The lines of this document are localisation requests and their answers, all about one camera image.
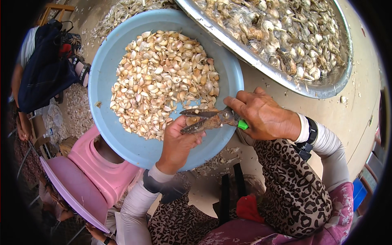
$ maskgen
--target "black sandal strap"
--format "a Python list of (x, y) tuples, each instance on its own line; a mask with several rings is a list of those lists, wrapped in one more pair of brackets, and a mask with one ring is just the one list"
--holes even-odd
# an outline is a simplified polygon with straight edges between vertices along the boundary
[(82, 72), (79, 75), (79, 83), (83, 86), (84, 78), (86, 77), (87, 73), (90, 73), (91, 65), (84, 64)]
[(70, 57), (70, 58), (72, 59), (71, 63), (73, 65), (74, 69), (75, 69), (76, 68), (76, 64), (80, 61), (80, 59), (77, 56), (73, 56), (73, 57)]
[(62, 104), (63, 103), (63, 100), (64, 100), (64, 91), (61, 91), (59, 94), (58, 94), (58, 98), (54, 98), (54, 100), (58, 103), (58, 104)]

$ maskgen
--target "leopard print clothing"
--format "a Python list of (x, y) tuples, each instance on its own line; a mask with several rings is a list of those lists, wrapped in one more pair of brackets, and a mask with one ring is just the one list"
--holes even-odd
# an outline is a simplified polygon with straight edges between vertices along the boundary
[[(329, 194), (306, 161), (287, 140), (256, 141), (254, 149), (263, 166), (267, 190), (258, 205), (265, 222), (277, 232), (301, 238), (312, 234), (330, 218)], [(195, 206), (188, 205), (191, 184), (184, 174), (177, 174), (187, 193), (171, 203), (160, 203), (149, 221), (154, 245), (194, 245), (218, 227), (219, 220)], [(237, 219), (236, 210), (230, 218)]]
[(217, 228), (219, 221), (194, 205), (189, 206), (191, 182), (182, 173), (176, 174), (174, 178), (183, 183), (187, 192), (171, 203), (158, 205), (148, 225), (151, 241), (152, 244), (194, 245)]
[(330, 218), (327, 189), (287, 140), (256, 141), (254, 145), (265, 177), (266, 198), (258, 205), (266, 223), (281, 234), (301, 238)]

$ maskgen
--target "pruning shears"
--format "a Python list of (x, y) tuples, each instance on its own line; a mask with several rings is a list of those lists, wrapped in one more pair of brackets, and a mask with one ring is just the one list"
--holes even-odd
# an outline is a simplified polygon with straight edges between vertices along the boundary
[(186, 134), (201, 132), (206, 129), (217, 129), (222, 127), (223, 124), (229, 124), (243, 130), (248, 128), (248, 124), (245, 120), (241, 119), (241, 116), (230, 107), (226, 107), (222, 111), (216, 109), (188, 109), (180, 112), (180, 114), (185, 116), (198, 116), (201, 118), (197, 123), (181, 130), (182, 133)]

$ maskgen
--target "hand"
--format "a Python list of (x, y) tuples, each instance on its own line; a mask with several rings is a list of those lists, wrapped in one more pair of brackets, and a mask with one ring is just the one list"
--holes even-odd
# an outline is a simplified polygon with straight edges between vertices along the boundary
[(254, 140), (295, 141), (301, 132), (299, 116), (281, 108), (260, 87), (253, 93), (239, 91), (236, 98), (226, 97), (223, 102), (245, 119), (249, 128), (244, 132)]
[(65, 203), (64, 200), (59, 200), (57, 203), (58, 203), (58, 205), (59, 205), (62, 209), (64, 209), (65, 211), (68, 211), (68, 204)]
[(16, 125), (18, 128), (18, 135), (20, 140), (25, 141), (25, 140), (33, 139), (33, 131), (31, 129), (31, 123), (27, 118), (26, 114), (19, 113), (19, 120), (16, 120)]
[(156, 167), (164, 174), (173, 175), (187, 162), (189, 151), (200, 145), (205, 131), (196, 134), (182, 134), (180, 131), (186, 124), (186, 116), (178, 117), (165, 129), (162, 155)]
[(97, 240), (100, 240), (101, 242), (104, 242), (106, 240), (106, 236), (103, 234), (103, 232), (89, 222), (86, 223), (86, 229), (90, 232), (90, 234)]
[(49, 187), (49, 186), (46, 188), (46, 190), (49, 192), (49, 194), (50, 194), (52, 200), (58, 202), (57, 193), (56, 193), (51, 187)]

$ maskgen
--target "light blue plastic basin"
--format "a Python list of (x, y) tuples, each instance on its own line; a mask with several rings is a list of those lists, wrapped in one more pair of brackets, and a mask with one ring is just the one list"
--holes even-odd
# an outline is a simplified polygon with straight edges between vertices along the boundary
[[(109, 108), (112, 96), (111, 87), (116, 82), (116, 68), (126, 53), (125, 47), (136, 36), (145, 31), (181, 31), (185, 36), (196, 38), (206, 50), (207, 56), (214, 59), (214, 66), (219, 73), (220, 94), (216, 108), (224, 109), (223, 99), (233, 96), (244, 89), (242, 72), (238, 59), (225, 47), (214, 43), (213, 38), (203, 31), (182, 11), (171, 9), (151, 10), (129, 18), (116, 27), (98, 49), (92, 63), (89, 76), (89, 104), (94, 122), (109, 146), (128, 162), (145, 169), (151, 167), (161, 156), (163, 142), (145, 140), (137, 134), (126, 132), (118, 116)], [(94, 106), (101, 101), (100, 108)], [(177, 118), (183, 108), (178, 104)], [(222, 128), (208, 130), (203, 143), (191, 150), (188, 161), (180, 171), (193, 169), (219, 153), (230, 140), (235, 127), (224, 125)]]

